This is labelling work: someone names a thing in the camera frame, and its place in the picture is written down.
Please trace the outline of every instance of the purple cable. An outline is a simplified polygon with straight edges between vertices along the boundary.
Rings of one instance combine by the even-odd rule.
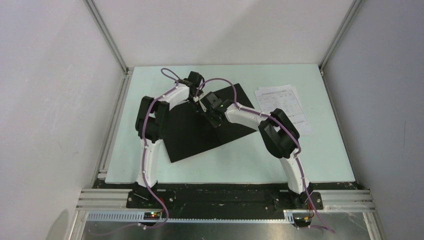
[[[170,75],[168,75],[168,74],[166,74],[164,71],[168,71],[168,72],[171,72],[177,79],[175,79],[175,78],[173,78],[172,76],[170,76]],[[173,72],[171,69],[169,69],[169,68],[166,68],[166,67],[163,67],[163,68],[161,68],[160,69],[160,72],[163,74],[163,75],[165,75],[165,77],[167,77],[167,78],[169,78],[169,79],[172,79],[172,80],[174,80],[176,83],[177,83],[177,86],[178,86],[178,80],[181,80],[181,78],[175,73],[175,72]]]
[[[279,121],[277,121],[277,119],[275,119],[274,117],[272,117],[272,116],[270,116],[270,115],[268,115],[268,114],[264,114],[264,113],[261,113],[261,112],[258,112],[258,111],[255,111],[255,110],[251,110],[251,109],[246,109],[246,108],[242,108],[242,107],[240,107],[239,105],[238,105],[238,103],[237,103],[237,91],[236,91],[236,87],[234,87],[234,85],[230,82],[230,81],[228,81],[227,79],[224,79],[224,78],[211,78],[211,79],[209,79],[209,80],[207,80],[207,81],[205,81],[205,82],[203,82],[199,87],[198,87],[198,89],[197,89],[197,91],[196,91],[196,94],[195,94],[195,96],[197,96],[198,95],[198,93],[199,93],[199,89],[200,89],[200,87],[202,87],[202,86],[204,86],[206,83],[208,83],[208,82],[210,82],[210,81],[213,81],[213,80],[222,80],[222,81],[225,81],[225,82],[227,82],[227,83],[229,83],[230,85],[231,85],[231,87],[232,87],[232,90],[233,90],[233,92],[234,92],[234,105],[235,105],[235,107],[237,108],[237,109],[239,109],[239,110],[241,110],[241,111],[245,111],[245,112],[248,112],[248,113],[252,113],[252,114],[256,114],[256,115],[258,115],[258,116],[264,116],[264,117],[267,117],[267,118],[269,118],[269,119],[271,119],[272,121],[274,121],[290,138],[291,138],[291,140],[294,142],[294,144],[296,145],[296,147],[297,147],[297,149],[298,149],[298,151],[294,154],[294,158],[296,159],[296,162],[297,162],[297,165],[299,166],[299,170],[300,170],[300,175],[301,175],[301,178],[302,178],[302,183],[303,183],[303,188],[305,189],[305,192],[306,192],[306,196],[307,196],[307,199],[309,200],[309,202],[311,203],[311,205],[312,205],[312,208],[313,208],[313,210],[315,211],[315,213],[316,213],[316,216],[319,218],[319,220],[322,222],[322,224],[324,224],[324,226],[319,226],[319,225],[313,225],[313,226],[310,226],[311,228],[313,227],[313,228],[324,228],[324,229],[326,229],[326,230],[328,230],[328,231],[330,231],[330,232],[332,232],[333,234],[335,234],[336,232],[333,230],[333,229],[331,229],[324,221],[323,221],[323,219],[321,218],[321,216],[320,216],[320,214],[318,213],[318,211],[317,211],[317,208],[315,207],[315,204],[314,204],[314,201],[312,201],[312,199],[311,199],[311,195],[309,194],[309,191],[308,191],[308,187],[306,186],[306,181],[305,181],[305,173],[304,173],[304,170],[303,170],[303,168],[302,168],[302,164],[301,164],[301,161],[299,160],[299,158],[298,158],[298,155],[301,153],[301,151],[302,151],[302,148],[301,148],[301,146],[300,146],[300,144],[299,144],[299,142],[296,140],[296,138],[289,132],[289,130],[287,130],[287,128],[281,123],[281,122],[279,122]]]
[[[173,87],[171,90],[169,90],[169,91],[167,91],[167,92],[165,92],[164,94],[162,94],[161,96],[159,96],[159,97],[157,97],[157,98],[155,98],[151,103],[150,103],[150,106],[148,107],[148,110],[147,110],[147,114],[146,114],[146,117],[144,118],[144,122],[143,122],[143,129],[142,129],[142,132],[141,132],[141,137],[143,138],[143,141],[144,141],[144,148],[143,148],[143,158],[142,158],[142,161],[141,161],[141,172],[142,172],[142,175],[143,175],[143,181],[144,181],[144,184],[145,184],[145,186],[146,186],[146,188],[147,188],[147,190],[148,190],[148,192],[160,203],[160,205],[162,205],[162,207],[163,207],[163,209],[165,209],[165,212],[166,212],[166,218],[165,218],[165,220],[163,221],[163,222],[161,222],[161,223],[159,223],[158,225],[153,225],[153,226],[146,226],[146,225],[144,225],[144,228],[147,228],[147,229],[156,229],[156,228],[159,228],[159,227],[161,227],[161,226],[163,226],[167,221],[168,221],[168,219],[169,219],[169,217],[170,217],[170,213],[168,212],[168,208],[167,208],[167,206],[165,205],[165,203],[163,203],[162,201],[161,201],[161,199],[158,197],[158,196],[156,196],[156,194],[152,191],[152,189],[150,188],[150,186],[149,186],[149,184],[148,184],[148,182],[147,182],[147,179],[146,179],[146,171],[145,171],[145,161],[146,161],[146,147],[148,147],[148,144],[147,144],[147,139],[146,139],[146,126],[147,126],[147,119],[149,118],[149,114],[150,114],[150,112],[152,111],[152,108],[153,108],[153,105],[155,105],[155,103],[158,101],[158,100],[160,100],[160,99],[162,99],[164,96],[166,96],[166,95],[168,95],[168,94],[170,94],[170,93],[172,93],[175,89],[177,89],[176,88],[176,86],[175,87]]]

